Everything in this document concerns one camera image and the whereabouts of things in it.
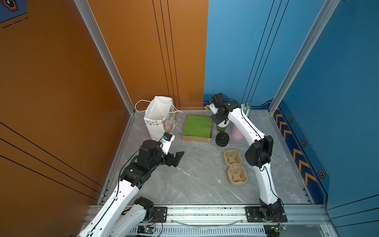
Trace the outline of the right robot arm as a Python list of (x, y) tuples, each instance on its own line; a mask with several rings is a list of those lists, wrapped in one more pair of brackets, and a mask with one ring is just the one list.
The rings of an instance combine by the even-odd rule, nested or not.
[(273, 138), (259, 131), (246, 116), (238, 101), (226, 99), (222, 93), (215, 94), (208, 101), (208, 106), (213, 112), (211, 117), (217, 125), (223, 121), (231, 121), (250, 145), (245, 153), (245, 159), (254, 168), (257, 177), (262, 218), (266, 222), (287, 222), (283, 201), (276, 193), (271, 175)]

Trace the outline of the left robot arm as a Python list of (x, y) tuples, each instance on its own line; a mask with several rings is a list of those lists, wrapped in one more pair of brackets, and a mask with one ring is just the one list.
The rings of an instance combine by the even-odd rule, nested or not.
[(139, 223), (152, 218), (154, 203), (147, 198), (138, 198), (128, 211), (125, 208), (157, 167), (179, 165), (184, 152), (170, 153), (171, 143), (167, 140), (143, 142), (129, 159), (129, 164), (121, 169), (114, 191), (97, 215), (79, 233), (80, 237), (125, 237)]

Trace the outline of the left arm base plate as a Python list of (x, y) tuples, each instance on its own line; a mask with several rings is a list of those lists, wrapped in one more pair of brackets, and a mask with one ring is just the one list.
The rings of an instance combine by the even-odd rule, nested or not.
[(160, 220), (162, 223), (165, 223), (167, 220), (167, 211), (168, 207), (166, 206), (149, 207), (143, 222), (153, 223), (157, 217), (158, 220)]

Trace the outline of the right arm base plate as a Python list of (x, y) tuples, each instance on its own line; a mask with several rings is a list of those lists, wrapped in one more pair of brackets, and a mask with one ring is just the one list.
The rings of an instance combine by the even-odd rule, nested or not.
[(258, 222), (287, 223), (288, 222), (288, 219), (284, 210), (281, 210), (275, 214), (272, 214), (270, 217), (264, 218), (263, 214), (260, 212), (260, 209), (261, 208), (258, 206), (246, 206), (244, 208), (248, 223), (258, 223)]

